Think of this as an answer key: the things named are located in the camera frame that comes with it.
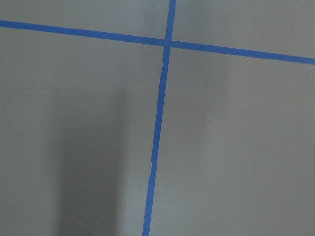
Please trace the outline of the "blue tape grid lines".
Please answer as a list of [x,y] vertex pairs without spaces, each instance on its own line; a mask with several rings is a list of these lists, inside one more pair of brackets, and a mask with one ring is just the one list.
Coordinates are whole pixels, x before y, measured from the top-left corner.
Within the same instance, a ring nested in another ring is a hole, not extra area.
[[75,29],[75,28],[67,28],[67,27],[41,25],[41,24],[17,22],[17,21],[10,21],[10,20],[1,20],[0,22],[0,25],[3,28],[48,32],[48,33],[73,35],[73,36],[89,37],[89,38],[98,38],[98,39],[105,39],[105,40],[112,40],[112,41],[160,46],[163,48],[162,68],[161,68],[161,74],[160,74],[160,79],[159,79],[155,127],[154,127],[153,142],[152,142],[151,169],[150,169],[150,175],[149,175],[148,184],[147,184],[146,203],[145,203],[144,218],[143,218],[142,235],[144,236],[148,236],[150,234],[151,218],[152,218],[153,203],[154,203],[154,193],[155,193],[155,183],[156,183],[157,168],[158,168],[159,145],[160,145],[160,137],[161,137],[161,130],[162,130],[164,102],[165,102],[165,95],[166,95],[171,50],[173,48],[176,48],[176,49],[218,53],[218,54],[235,55],[235,56],[242,56],[242,57],[249,57],[249,58],[285,61],[285,62],[308,64],[308,65],[314,65],[315,63],[315,59],[309,58],[309,57],[173,40],[173,29],[174,29],[175,15],[176,15],[176,3],[177,2],[175,0],[171,0],[169,2],[168,15],[167,15],[167,21],[166,21],[166,31],[165,31],[165,37],[163,39],[142,37],[142,36],[136,36],[136,35],[119,34],[119,33],[112,33],[112,32],[86,30],[86,29]]

